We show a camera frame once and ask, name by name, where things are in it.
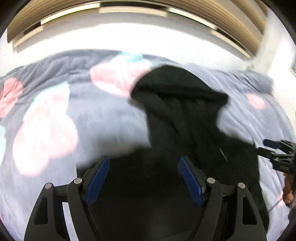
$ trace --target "wooden blind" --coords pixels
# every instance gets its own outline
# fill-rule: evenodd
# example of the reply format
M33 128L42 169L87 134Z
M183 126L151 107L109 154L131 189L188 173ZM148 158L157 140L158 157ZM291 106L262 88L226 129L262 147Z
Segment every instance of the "wooden blind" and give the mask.
M26 34L35 26L40 26L41 20L54 13L90 2L92 1L31 0L8 26L7 40L10 42L18 34ZM253 54L256 54L259 48L268 12L268 8L260 0L149 0L149 2L164 4L202 17L230 34Z

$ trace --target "black cloth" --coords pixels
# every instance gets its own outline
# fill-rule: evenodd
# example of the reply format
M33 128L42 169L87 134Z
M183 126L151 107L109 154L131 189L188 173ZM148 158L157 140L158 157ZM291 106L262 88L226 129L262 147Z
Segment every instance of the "black cloth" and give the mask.
M163 66L143 76L131 97L144 106L148 118L152 148L141 160L144 172L176 171L180 157L188 156L222 184L245 183L267 230L256 147L225 135L216 125L227 94L213 91L184 69Z

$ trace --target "pink flower pattern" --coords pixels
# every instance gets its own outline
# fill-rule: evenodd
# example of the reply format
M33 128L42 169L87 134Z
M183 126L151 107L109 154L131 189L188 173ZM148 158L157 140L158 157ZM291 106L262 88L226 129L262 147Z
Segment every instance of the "pink flower pattern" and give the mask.
M5 117L13 108L22 91L22 83L17 78L9 78L4 82L0 92L0 118Z
M247 94L247 99L249 103L258 110L264 110L266 108L266 104L264 100L256 94Z
M37 176L51 158L66 156L76 149L78 133L74 122L66 114L66 96L53 91L46 98L34 101L35 105L31 105L34 108L25 115L12 147L20 174Z
M101 63L91 68L91 81L110 94L128 98L139 78L151 71L149 61L140 56L140 61L130 59L139 55L119 55L109 63Z

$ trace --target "gray blanket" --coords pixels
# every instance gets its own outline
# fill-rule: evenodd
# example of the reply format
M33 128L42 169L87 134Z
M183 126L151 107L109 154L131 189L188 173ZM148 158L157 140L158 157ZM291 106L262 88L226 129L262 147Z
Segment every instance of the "gray blanket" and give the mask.
M17 241L45 183L68 184L77 166L150 146L145 112L131 104L129 93L142 75L164 64L178 66L156 56L75 50L0 77L0 218ZM217 121L226 134L257 146L265 138L296 141L267 76L183 67L230 96ZM284 177L267 159L259 158L259 167L273 241L289 222L289 209L279 202ZM67 209L65 216L74 240Z

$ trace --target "blue gripper pad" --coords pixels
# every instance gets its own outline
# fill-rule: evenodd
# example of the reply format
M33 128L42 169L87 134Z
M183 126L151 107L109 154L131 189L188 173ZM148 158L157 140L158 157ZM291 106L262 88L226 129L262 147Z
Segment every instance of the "blue gripper pad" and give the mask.
M183 157L179 161L178 172L183 176L193 201L202 207L205 202L202 197L202 188Z
M87 205L97 200L109 170L110 159L105 157L87 187L87 196L85 198L85 203Z
M272 140L269 140L269 139L265 139L263 141L263 145L268 146L268 147L273 148L273 149L279 149L281 147L278 142L272 141Z

